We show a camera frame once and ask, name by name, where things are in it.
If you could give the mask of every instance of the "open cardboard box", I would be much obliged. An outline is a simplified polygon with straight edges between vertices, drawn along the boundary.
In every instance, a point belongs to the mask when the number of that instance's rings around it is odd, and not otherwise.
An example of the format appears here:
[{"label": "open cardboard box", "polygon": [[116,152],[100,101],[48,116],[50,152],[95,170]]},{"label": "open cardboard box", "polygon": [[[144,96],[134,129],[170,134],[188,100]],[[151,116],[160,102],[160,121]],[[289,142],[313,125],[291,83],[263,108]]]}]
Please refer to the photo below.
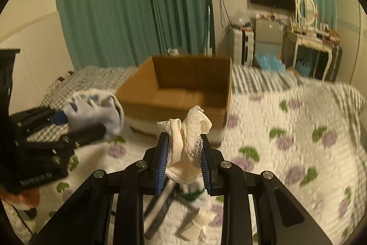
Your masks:
[{"label": "open cardboard box", "polygon": [[231,97],[231,59],[228,56],[153,56],[116,93],[127,123],[136,131],[158,133],[157,121],[184,120],[199,105],[213,126],[212,146],[221,143]]}]

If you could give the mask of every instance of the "orange object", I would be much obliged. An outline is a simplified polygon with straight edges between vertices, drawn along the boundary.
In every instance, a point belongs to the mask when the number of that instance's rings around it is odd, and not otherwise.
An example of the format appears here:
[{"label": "orange object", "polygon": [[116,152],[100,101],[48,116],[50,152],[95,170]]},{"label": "orange object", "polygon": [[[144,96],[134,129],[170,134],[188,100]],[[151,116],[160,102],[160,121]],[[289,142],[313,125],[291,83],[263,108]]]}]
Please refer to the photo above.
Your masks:
[{"label": "orange object", "polygon": [[19,195],[14,195],[8,193],[4,188],[0,188],[0,198],[10,205],[22,203],[31,209],[38,207],[40,204],[40,190],[39,188],[34,188]]},{"label": "orange object", "polygon": [[293,75],[296,76],[296,77],[300,76],[300,73],[298,73],[298,71],[296,69],[294,69],[293,67],[288,67],[287,70],[291,71],[293,73]]}]

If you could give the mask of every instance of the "window blind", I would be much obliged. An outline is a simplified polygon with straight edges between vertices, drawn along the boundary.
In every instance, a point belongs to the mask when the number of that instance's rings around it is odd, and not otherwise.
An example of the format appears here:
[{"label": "window blind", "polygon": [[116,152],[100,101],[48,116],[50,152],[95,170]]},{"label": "window blind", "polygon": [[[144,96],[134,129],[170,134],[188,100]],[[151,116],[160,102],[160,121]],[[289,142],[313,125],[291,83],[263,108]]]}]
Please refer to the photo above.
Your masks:
[{"label": "window blind", "polygon": [[[352,85],[355,86],[367,99],[367,15],[362,7],[362,33],[361,43],[357,56],[356,67],[354,70]],[[367,128],[367,109],[361,115],[361,122]]]},{"label": "window blind", "polygon": [[359,47],[359,2],[358,0],[335,0],[335,3],[336,31],[340,35],[340,46],[343,49],[336,80],[350,83],[355,69]]}]

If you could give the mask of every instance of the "blue plastic bag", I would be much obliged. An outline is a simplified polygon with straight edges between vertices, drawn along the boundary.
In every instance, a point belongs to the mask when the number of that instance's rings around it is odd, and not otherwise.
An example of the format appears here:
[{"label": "blue plastic bag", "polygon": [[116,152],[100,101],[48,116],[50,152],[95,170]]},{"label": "blue plastic bag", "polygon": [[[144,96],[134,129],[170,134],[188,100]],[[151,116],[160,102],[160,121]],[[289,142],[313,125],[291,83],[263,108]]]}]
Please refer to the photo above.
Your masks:
[{"label": "blue plastic bag", "polygon": [[311,61],[307,59],[307,60],[304,60],[302,63],[299,60],[297,60],[295,69],[298,71],[298,73],[300,73],[301,76],[310,77],[310,73],[312,69]]},{"label": "blue plastic bag", "polygon": [[255,58],[261,69],[280,73],[286,72],[286,66],[275,57],[274,53],[263,56],[255,55]]}]

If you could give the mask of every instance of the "green leaf pattern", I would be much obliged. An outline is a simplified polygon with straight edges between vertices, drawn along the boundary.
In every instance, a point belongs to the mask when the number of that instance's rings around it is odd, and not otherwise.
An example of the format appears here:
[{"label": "green leaf pattern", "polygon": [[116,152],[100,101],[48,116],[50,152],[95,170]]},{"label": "green leaf pattern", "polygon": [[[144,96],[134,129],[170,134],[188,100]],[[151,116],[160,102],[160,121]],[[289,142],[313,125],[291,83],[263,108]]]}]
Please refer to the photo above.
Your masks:
[{"label": "green leaf pattern", "polygon": [[224,195],[217,196],[217,197],[215,198],[215,200],[216,200],[217,202],[221,202],[221,203],[223,203],[223,202],[224,202]]},{"label": "green leaf pattern", "polygon": [[269,138],[275,138],[275,137],[280,137],[282,135],[287,134],[287,131],[281,128],[272,128],[269,132]]},{"label": "green leaf pattern", "polygon": [[314,129],[312,132],[312,141],[318,142],[322,138],[322,135],[324,134],[326,130],[327,130],[326,126],[322,126],[322,127],[318,127]]},{"label": "green leaf pattern", "polygon": [[72,158],[71,163],[70,163],[70,171],[72,172],[72,171],[76,168],[76,166],[77,166],[78,164],[79,164],[78,157],[77,157],[77,156],[74,156],[74,157]]},{"label": "green leaf pattern", "polygon": [[350,186],[348,186],[345,190],[344,190],[344,194],[347,196],[347,199],[350,200],[351,196],[352,196],[352,189]]},{"label": "green leaf pattern", "polygon": [[61,193],[63,192],[66,188],[69,188],[69,184],[66,182],[60,182],[59,184],[57,184],[56,186],[56,190],[57,192]]},{"label": "green leaf pattern", "polygon": [[316,179],[318,176],[318,172],[315,168],[310,167],[307,170],[306,175],[304,176],[303,180],[300,182],[300,186],[305,186],[308,183],[312,182],[314,179]]},{"label": "green leaf pattern", "polygon": [[348,237],[348,228],[346,228],[343,233],[342,233],[342,237],[343,238],[347,238]]},{"label": "green leaf pattern", "polygon": [[241,147],[239,151],[247,158],[251,158],[252,160],[254,160],[254,162],[260,161],[260,156],[258,152],[256,151],[255,148],[251,146]]},{"label": "green leaf pattern", "polygon": [[126,140],[122,136],[117,136],[114,140],[110,140],[108,143],[114,142],[115,144],[118,142],[126,142]]},{"label": "green leaf pattern", "polygon": [[194,193],[180,193],[179,196],[185,199],[188,202],[194,202],[198,197],[200,197],[201,194],[204,193],[204,190],[201,191],[195,191]]},{"label": "green leaf pattern", "polygon": [[284,112],[288,112],[288,106],[287,106],[287,101],[286,100],[281,101],[280,104],[279,104],[279,107]]}]

